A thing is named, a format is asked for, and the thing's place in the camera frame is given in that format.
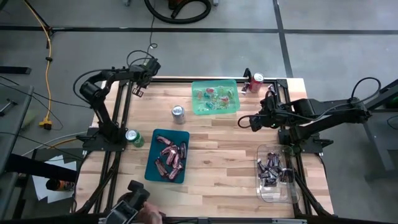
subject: clear plastic container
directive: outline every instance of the clear plastic container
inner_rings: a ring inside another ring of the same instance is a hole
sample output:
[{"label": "clear plastic container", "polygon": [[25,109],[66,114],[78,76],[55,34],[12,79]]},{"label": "clear plastic container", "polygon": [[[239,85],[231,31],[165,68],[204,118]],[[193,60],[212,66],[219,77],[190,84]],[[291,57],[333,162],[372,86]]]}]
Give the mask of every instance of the clear plastic container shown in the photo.
[{"label": "clear plastic container", "polygon": [[286,166],[286,158],[290,158],[286,155],[291,150],[292,148],[289,146],[278,144],[266,144],[258,147],[254,165],[256,191],[260,200],[270,203],[297,203],[300,200],[294,181],[294,171]]},{"label": "clear plastic container", "polygon": [[235,80],[192,83],[193,112],[197,115],[235,113],[240,109]]}]

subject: green plastic tray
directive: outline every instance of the green plastic tray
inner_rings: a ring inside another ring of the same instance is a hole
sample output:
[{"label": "green plastic tray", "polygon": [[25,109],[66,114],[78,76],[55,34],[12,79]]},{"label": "green plastic tray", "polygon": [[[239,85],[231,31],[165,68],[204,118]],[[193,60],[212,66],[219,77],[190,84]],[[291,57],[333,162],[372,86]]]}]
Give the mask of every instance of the green plastic tray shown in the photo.
[{"label": "green plastic tray", "polygon": [[[228,97],[229,103],[227,107],[217,107],[220,99],[218,97],[210,96],[204,97],[204,92],[207,88],[213,88],[218,96]],[[213,109],[206,106],[206,102],[212,102],[215,107]],[[201,81],[192,83],[192,106],[193,112],[196,115],[204,114],[222,114],[222,113],[235,113],[241,104],[239,102],[238,89],[236,88],[235,80],[215,80],[215,81]]]}]

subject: wooden table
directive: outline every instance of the wooden table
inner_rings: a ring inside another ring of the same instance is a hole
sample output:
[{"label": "wooden table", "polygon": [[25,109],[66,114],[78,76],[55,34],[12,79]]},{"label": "wooden table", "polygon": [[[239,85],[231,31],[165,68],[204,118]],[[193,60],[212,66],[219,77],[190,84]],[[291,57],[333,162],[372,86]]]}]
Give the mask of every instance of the wooden table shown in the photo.
[{"label": "wooden table", "polygon": [[[287,81],[292,101],[307,97],[303,79]],[[291,204],[265,203],[256,196],[253,163],[256,150],[261,144],[278,143],[277,129],[262,128],[254,133],[250,128],[241,129],[237,125],[238,118],[261,109],[259,102],[267,90],[264,86],[258,94],[239,94],[241,108],[235,114],[194,115],[191,83],[151,83],[142,98],[133,96],[127,127],[139,130],[146,143],[142,148],[129,144],[123,152],[115,203],[127,192],[130,180],[137,180],[151,193],[149,202],[158,205],[169,217],[294,217]],[[117,89],[117,83],[114,83],[106,98],[109,113],[113,112]],[[185,108],[187,122],[184,125],[173,123],[171,109],[175,105]],[[152,132],[156,128],[190,133],[183,184],[150,182],[144,178]],[[78,208],[98,185],[103,159],[103,152],[93,152],[84,163],[77,185]],[[324,208],[333,213],[319,158],[302,154],[302,160],[308,188]],[[107,197],[106,189],[101,208],[104,208]]]}]

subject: person's hand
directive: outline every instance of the person's hand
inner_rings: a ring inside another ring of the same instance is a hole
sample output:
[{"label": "person's hand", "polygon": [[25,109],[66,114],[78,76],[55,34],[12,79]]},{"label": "person's hand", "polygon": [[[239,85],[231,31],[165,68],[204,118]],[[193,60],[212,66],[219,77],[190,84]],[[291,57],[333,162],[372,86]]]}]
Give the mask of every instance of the person's hand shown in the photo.
[{"label": "person's hand", "polygon": [[159,209],[148,202],[144,202],[144,208],[139,211],[137,219],[145,224],[162,224]]}]

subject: concrete floor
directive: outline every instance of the concrete floor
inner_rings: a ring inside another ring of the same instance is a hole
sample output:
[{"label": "concrete floor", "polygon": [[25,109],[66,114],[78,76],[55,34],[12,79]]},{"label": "concrete floor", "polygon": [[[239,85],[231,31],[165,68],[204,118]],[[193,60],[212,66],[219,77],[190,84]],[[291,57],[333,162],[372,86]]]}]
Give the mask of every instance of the concrete floor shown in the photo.
[{"label": "concrete floor", "polygon": [[[53,26],[150,27],[152,15],[142,1],[125,7],[118,0],[31,0],[31,4]],[[285,29],[398,29],[395,0],[299,0],[279,1]],[[170,14],[166,2],[157,8]],[[181,16],[202,9],[191,3]],[[37,26],[22,1],[10,1],[0,12],[0,24]],[[155,20],[154,27],[259,28],[276,29],[272,0],[221,0],[203,21],[171,26]],[[309,97],[318,100],[348,98],[354,84],[363,77],[376,77],[383,86],[397,78],[398,39],[396,35],[286,35],[293,75],[304,78]],[[159,58],[158,75],[241,77],[246,67],[267,77],[286,77],[278,34],[154,33],[159,47],[150,52]],[[120,67],[128,52],[146,50],[149,33],[59,32],[53,38],[50,86],[53,98],[83,104],[72,93],[72,83],[83,72],[96,68]],[[28,66],[32,73],[5,75],[37,93],[45,89],[44,58],[47,56],[42,32],[0,31],[0,65]],[[364,82],[357,96],[373,93],[376,85]],[[32,102],[39,115],[45,108]],[[87,129],[93,112],[53,104],[53,112],[65,126],[61,131],[44,131],[35,125],[23,135],[47,141]],[[341,217],[396,222],[398,182],[378,180],[371,184],[364,174],[381,169],[378,154],[370,147],[361,125],[344,124],[322,132],[335,140],[325,149],[324,161],[335,213]],[[18,140],[16,153],[35,144]]]}]

